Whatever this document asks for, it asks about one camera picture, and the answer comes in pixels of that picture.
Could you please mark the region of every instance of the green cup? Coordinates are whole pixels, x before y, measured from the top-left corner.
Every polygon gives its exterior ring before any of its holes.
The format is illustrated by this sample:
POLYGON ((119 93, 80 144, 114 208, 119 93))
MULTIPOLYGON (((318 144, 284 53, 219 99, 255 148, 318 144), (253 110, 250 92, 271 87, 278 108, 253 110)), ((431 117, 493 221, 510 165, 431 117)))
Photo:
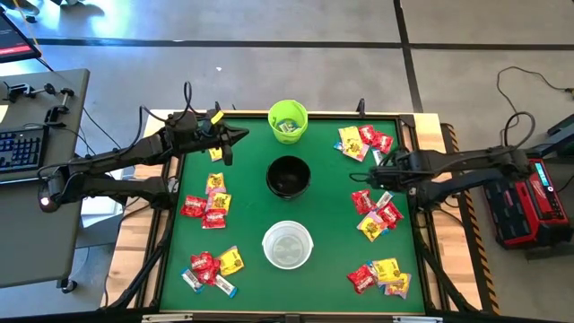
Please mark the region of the green cup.
POLYGON ((275 138, 282 144, 295 144, 307 130, 307 111, 302 104, 295 100, 280 100, 269 109, 267 115, 269 126, 273 129, 275 138), (299 128, 293 132, 283 132, 277 125, 284 120, 292 120, 299 128))

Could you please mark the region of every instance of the black bowl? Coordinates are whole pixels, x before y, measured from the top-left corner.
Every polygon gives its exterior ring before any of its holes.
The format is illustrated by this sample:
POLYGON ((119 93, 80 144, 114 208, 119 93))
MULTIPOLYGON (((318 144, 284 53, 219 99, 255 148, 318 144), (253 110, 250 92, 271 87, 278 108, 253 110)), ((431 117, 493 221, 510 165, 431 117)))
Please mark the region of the black bowl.
POLYGON ((269 165, 266 179, 267 186, 275 195, 283 199, 293 199, 309 187, 311 170, 302 159, 283 156, 269 165))

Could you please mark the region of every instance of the concrete floor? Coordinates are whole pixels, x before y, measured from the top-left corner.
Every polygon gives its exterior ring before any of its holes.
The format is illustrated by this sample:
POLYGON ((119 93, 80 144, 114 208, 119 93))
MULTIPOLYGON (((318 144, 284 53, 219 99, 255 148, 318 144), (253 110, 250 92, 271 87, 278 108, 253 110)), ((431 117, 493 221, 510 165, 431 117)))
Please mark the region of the concrete floor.
MULTIPOLYGON (((304 40, 398 42, 392 0, 264 0, 164 2, 85 1, 58 8, 49 1, 32 32, 43 39, 304 40)), ((570 0, 403 0, 411 42, 473 44, 573 44, 570 0)), ((17 14, 11 15, 29 34, 17 14)), ((194 85, 193 105, 225 109, 268 109, 280 99, 300 100, 313 110, 354 110, 364 97, 367 110, 412 111, 401 49, 351 48, 174 48, 42 46, 55 69, 91 70, 86 109, 121 144, 135 135, 137 107, 183 108, 182 83, 194 85)), ((425 112, 439 113, 457 130, 462 149, 496 145, 511 114, 497 93, 496 73, 509 65, 544 74, 560 87, 574 86, 572 51, 413 50, 414 72, 425 112)), ((2 65, 0 74, 43 71, 35 61, 2 65)), ((502 76, 501 87, 536 117, 529 144, 571 114, 572 98, 532 75, 502 76)), ((89 120, 86 136, 96 151, 113 147, 89 120)), ((513 129, 517 141, 527 122, 513 129)), ((574 170, 558 171, 557 181, 574 170)), ((474 194, 481 210, 480 195, 474 194)), ((520 252, 502 250, 480 219, 483 239, 503 314, 572 321, 574 258, 527 263, 520 252)), ((74 269, 82 289, 62 295, 54 283, 0 290, 0 317, 96 309, 110 249, 76 252, 74 269)))

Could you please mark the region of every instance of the green table surface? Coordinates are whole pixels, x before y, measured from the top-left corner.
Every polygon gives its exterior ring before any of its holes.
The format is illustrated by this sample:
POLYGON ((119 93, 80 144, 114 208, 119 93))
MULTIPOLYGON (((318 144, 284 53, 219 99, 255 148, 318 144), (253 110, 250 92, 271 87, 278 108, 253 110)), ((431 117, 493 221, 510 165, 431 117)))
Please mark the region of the green table surface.
MULTIPOLYGON (((375 164, 369 152, 363 162, 334 149, 340 127, 372 124, 396 138, 395 123, 388 120, 309 120, 309 128, 296 144, 280 144, 266 118, 229 119, 230 125, 246 127, 249 135, 235 144, 233 165, 212 162, 208 153, 186 157, 180 184, 178 210, 187 195, 205 197, 209 173, 223 172, 232 195, 227 227, 203 230, 201 219, 176 215, 161 310, 248 312, 355 312, 423 313, 421 281, 413 246, 411 221, 404 195, 393 202, 405 215, 397 228, 374 242, 356 229, 362 216, 355 211, 351 193, 368 188, 349 179, 351 172, 364 172, 375 164), (265 183, 269 164, 284 155, 303 159, 311 169, 308 190, 292 201, 275 196, 265 183), (295 270, 274 267, 263 252, 262 239, 275 223, 292 220, 310 232, 315 247, 309 260, 295 270), (200 294, 184 282, 181 270, 189 257, 202 251, 219 256, 237 246, 245 267, 227 279, 238 288, 235 298, 216 286, 200 294), (396 258, 401 272, 413 275, 406 300, 386 296, 377 287, 357 294, 347 275, 368 260, 396 258)), ((382 190, 371 191, 377 201, 382 190)))

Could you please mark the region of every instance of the black keyboard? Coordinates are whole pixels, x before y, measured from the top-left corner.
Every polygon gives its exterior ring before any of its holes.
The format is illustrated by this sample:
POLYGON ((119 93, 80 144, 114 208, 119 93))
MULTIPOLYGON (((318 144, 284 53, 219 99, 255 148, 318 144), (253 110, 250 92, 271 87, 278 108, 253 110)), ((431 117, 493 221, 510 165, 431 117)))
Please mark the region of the black keyboard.
POLYGON ((46 126, 0 129, 0 174, 40 168, 47 141, 46 126))

